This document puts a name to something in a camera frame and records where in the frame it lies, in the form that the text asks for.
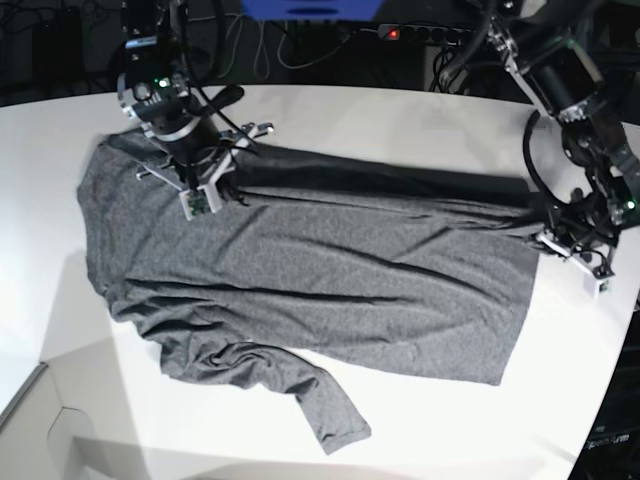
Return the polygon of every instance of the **blue box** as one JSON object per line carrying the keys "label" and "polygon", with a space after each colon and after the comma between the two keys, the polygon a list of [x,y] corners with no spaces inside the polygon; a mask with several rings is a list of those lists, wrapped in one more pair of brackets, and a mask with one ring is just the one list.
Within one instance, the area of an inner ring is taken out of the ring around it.
{"label": "blue box", "polygon": [[244,11],[256,20],[369,21],[383,0],[244,0]]}

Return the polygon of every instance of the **black hose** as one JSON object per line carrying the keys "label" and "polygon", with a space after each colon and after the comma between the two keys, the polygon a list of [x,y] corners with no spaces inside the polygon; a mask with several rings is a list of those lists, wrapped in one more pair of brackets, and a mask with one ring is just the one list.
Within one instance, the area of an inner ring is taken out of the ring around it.
{"label": "black hose", "polygon": [[524,155],[524,164],[527,166],[529,176],[533,180],[540,193],[542,193],[546,202],[549,202],[557,207],[566,207],[567,204],[556,197],[553,192],[544,183],[535,165],[533,164],[533,158],[531,157],[531,137],[533,136],[533,129],[540,120],[540,112],[537,110],[531,114],[527,121],[527,126],[524,129],[524,135],[522,137],[522,154]]}
{"label": "black hose", "polygon": [[496,13],[496,9],[498,7],[498,0],[488,0],[487,8],[484,12],[484,16],[482,17],[482,21],[478,26],[477,30],[474,32],[473,37],[469,40],[469,43],[465,47],[465,49],[459,55],[456,55],[447,68],[445,68],[442,72],[442,77],[444,79],[445,88],[449,88],[451,84],[451,79],[453,76],[465,66],[465,64],[471,59],[474,53],[480,48],[482,42],[484,42],[487,37],[487,33],[489,33],[489,27],[491,27],[491,20]]}

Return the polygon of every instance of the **t-shirt sleeve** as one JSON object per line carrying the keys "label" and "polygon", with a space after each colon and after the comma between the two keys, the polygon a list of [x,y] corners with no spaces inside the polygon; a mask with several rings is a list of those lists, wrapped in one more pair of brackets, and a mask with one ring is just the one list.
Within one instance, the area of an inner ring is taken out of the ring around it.
{"label": "t-shirt sleeve", "polygon": [[215,325],[164,322],[143,334],[162,345],[162,371],[198,384],[230,384],[244,389],[262,384],[293,394],[325,453],[368,438],[371,429],[334,378],[301,357],[253,342],[223,344]]}

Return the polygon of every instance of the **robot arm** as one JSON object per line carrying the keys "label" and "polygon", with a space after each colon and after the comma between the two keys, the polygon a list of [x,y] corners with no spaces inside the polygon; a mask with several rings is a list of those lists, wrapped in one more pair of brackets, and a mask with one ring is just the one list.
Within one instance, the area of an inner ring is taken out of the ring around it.
{"label": "robot arm", "polygon": [[[562,2],[549,5],[555,5],[558,12]],[[565,11],[576,12],[574,2],[565,0],[564,6]],[[582,7],[589,8],[589,2]],[[543,15],[535,22],[507,22],[493,16],[487,40],[537,109],[523,141],[527,169],[548,209],[546,228],[536,239],[587,272],[588,289],[597,294],[606,290],[613,277],[610,265],[621,231],[638,224],[640,161],[631,151],[620,118],[603,95],[604,79],[598,68],[569,30],[557,18],[550,22],[551,18]],[[591,186],[586,197],[576,190],[571,202],[562,202],[538,175],[529,141],[541,115],[561,126],[565,154],[584,169]],[[601,257],[595,267],[593,254]]]}
{"label": "robot arm", "polygon": [[[156,0],[127,1],[126,72],[119,80],[120,106],[142,123],[146,135],[169,156],[166,169],[143,165],[142,174],[152,174],[176,188],[187,219],[215,213],[222,208],[218,181],[233,169],[233,155],[247,150],[254,138],[271,132],[273,126],[239,128],[221,113],[242,98],[240,87],[226,87],[212,100],[206,96],[189,61],[185,0],[170,0],[166,10],[159,9]],[[548,221],[536,240],[545,250],[584,270],[594,295],[606,290],[620,233],[639,223],[640,210],[636,207],[640,161],[603,95],[604,80],[598,68],[565,27],[600,3],[602,0],[548,0],[528,19],[507,20],[496,13],[496,0],[488,0],[479,40],[470,42],[479,46],[487,41],[493,46],[537,108],[523,142],[525,163],[547,203]],[[222,19],[220,3],[214,1],[214,5],[216,18]],[[220,49],[224,28],[219,25],[218,30],[222,32]],[[469,56],[465,52],[459,58]],[[194,87],[199,96],[192,94]],[[212,121],[214,113],[230,131],[218,131]],[[587,196],[576,190],[571,202],[563,202],[536,172],[529,140],[540,115],[552,117],[562,127],[565,153],[584,169],[591,186]],[[601,259],[596,266],[593,255]]]}
{"label": "robot arm", "polygon": [[[188,59],[184,0],[171,0],[166,10],[156,0],[128,0],[123,7],[128,41],[126,71],[118,80],[120,107],[139,120],[145,135],[168,154],[162,166],[142,165],[138,178],[150,174],[174,187],[188,220],[215,213],[222,208],[218,181],[233,170],[233,156],[273,127],[240,128],[222,114],[244,95],[238,86],[224,88],[213,99],[206,96]],[[223,11],[216,14],[224,18]],[[219,31],[224,39],[224,28]],[[194,88],[199,96],[192,93]],[[212,120],[214,113],[232,130],[220,132]]]}

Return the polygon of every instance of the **gray t-shirt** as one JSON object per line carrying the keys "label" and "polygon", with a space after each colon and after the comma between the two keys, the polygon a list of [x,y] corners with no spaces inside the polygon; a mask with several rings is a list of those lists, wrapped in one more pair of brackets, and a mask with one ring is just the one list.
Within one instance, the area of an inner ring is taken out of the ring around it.
{"label": "gray t-shirt", "polygon": [[116,321],[162,345],[164,373],[292,393],[327,453],[369,426],[330,374],[286,348],[499,384],[536,272],[531,195],[487,194],[462,174],[261,152],[240,155],[229,177],[246,205],[192,222],[174,189],[135,178],[136,161],[165,157],[139,131],[93,154],[78,190],[89,279]]}

